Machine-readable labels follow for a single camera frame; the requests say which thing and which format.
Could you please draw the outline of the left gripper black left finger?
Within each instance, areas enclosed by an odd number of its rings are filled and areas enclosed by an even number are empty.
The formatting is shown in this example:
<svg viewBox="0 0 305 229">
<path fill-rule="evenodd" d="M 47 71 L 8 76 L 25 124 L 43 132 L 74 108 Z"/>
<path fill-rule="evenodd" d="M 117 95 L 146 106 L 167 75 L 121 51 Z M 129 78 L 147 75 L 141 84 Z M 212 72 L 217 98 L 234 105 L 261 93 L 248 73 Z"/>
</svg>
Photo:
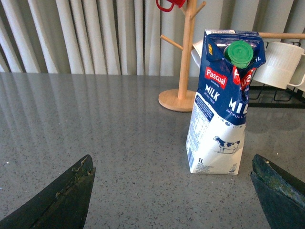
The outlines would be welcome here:
<svg viewBox="0 0 305 229">
<path fill-rule="evenodd" d="M 85 155 L 46 188 L 0 221 L 2 229 L 82 229 L 96 168 Z"/>
</svg>

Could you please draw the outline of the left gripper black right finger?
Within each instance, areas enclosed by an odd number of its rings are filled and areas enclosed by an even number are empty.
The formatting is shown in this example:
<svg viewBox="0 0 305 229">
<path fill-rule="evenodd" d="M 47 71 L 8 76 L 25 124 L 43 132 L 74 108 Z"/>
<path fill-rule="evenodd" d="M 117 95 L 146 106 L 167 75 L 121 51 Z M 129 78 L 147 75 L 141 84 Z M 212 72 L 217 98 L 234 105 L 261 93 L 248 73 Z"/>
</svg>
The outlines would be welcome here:
<svg viewBox="0 0 305 229">
<path fill-rule="evenodd" d="M 305 227 L 305 183 L 269 159 L 256 154 L 251 181 L 272 229 Z"/>
</svg>

